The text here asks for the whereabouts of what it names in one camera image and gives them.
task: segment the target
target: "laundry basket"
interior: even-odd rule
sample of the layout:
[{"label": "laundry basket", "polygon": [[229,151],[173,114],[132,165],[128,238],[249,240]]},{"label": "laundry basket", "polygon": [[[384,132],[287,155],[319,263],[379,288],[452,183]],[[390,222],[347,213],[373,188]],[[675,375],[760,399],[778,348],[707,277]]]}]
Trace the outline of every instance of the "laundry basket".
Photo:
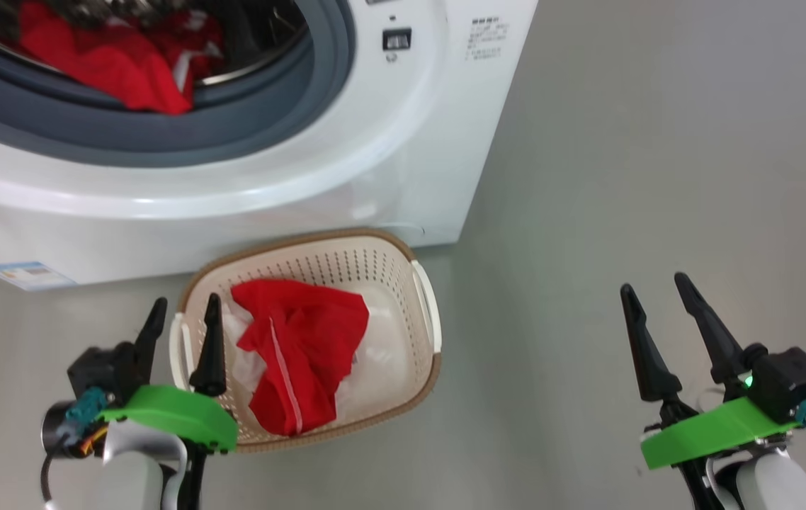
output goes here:
[{"label": "laundry basket", "polygon": [[[195,275],[170,328],[174,382],[189,388],[205,339],[205,308],[212,293],[232,303],[231,288],[255,278],[285,278],[361,294],[370,311],[354,362],[342,416],[286,438],[266,432],[248,407],[251,392],[232,377],[238,355],[225,335],[227,390],[219,401],[239,423],[236,451],[260,452],[337,438],[403,414],[428,397],[441,367],[438,304],[412,250],[373,229],[344,230],[262,246],[219,259]],[[380,353],[369,356],[368,353]]]}]

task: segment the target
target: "green mount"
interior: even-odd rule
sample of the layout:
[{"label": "green mount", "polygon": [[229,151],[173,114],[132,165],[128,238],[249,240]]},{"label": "green mount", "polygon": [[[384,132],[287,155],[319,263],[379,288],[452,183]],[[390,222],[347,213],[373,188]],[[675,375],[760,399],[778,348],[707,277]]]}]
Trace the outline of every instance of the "green mount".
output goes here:
[{"label": "green mount", "polygon": [[131,419],[213,451],[236,449],[239,426],[217,400],[170,385],[143,385],[120,409],[105,409],[99,419]]},{"label": "green mount", "polygon": [[782,434],[796,426],[778,425],[749,398],[741,397],[656,433],[642,442],[642,456],[649,469],[658,469]]}]

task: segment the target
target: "basket handle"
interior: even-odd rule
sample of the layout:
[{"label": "basket handle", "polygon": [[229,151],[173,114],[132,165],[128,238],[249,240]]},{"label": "basket handle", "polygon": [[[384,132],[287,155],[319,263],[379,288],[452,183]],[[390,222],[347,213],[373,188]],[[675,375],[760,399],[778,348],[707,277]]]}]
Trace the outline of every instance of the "basket handle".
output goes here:
[{"label": "basket handle", "polygon": [[192,391],[188,374],[189,367],[193,365],[191,342],[189,325],[183,323],[183,313],[176,313],[170,323],[170,371],[173,372],[176,387],[185,391]]},{"label": "basket handle", "polygon": [[425,325],[428,327],[431,345],[435,348],[435,354],[438,354],[441,352],[441,315],[438,312],[435,290],[431,287],[431,280],[428,279],[428,274],[419,261],[412,261],[412,268],[416,277],[416,293],[419,294],[419,303],[422,304],[422,313],[425,314]]}]

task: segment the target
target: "red garment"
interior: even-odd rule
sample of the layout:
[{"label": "red garment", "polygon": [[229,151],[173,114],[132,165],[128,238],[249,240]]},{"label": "red garment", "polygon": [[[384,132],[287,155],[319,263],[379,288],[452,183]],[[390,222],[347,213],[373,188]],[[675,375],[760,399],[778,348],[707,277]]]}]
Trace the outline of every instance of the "red garment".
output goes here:
[{"label": "red garment", "polygon": [[291,280],[248,281],[232,297],[254,317],[236,345],[268,366],[249,403],[258,423],[295,436],[337,419],[334,394],[368,325],[362,297]]},{"label": "red garment", "polygon": [[173,13],[145,32],[119,18],[98,30],[76,28],[37,0],[23,2],[18,17],[28,54],[131,110],[192,110],[193,81],[222,60],[221,28],[202,11]]}]

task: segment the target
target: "gray floor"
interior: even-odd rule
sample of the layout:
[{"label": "gray floor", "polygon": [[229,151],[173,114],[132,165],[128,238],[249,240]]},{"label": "gray floor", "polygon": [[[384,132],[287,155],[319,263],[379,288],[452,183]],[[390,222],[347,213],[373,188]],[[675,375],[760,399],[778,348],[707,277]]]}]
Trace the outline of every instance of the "gray floor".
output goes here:
[{"label": "gray floor", "polygon": [[[458,245],[420,252],[445,327],[401,419],[212,461],[205,508],[686,508],[648,472],[618,288],[695,397],[684,270],[741,343],[806,348],[806,3],[543,2]],[[131,339],[187,277],[27,294],[0,281],[0,508],[38,507],[37,439],[85,346]],[[166,359],[154,376],[165,381]],[[806,469],[806,433],[792,449]],[[63,510],[98,465],[59,463]]]}]

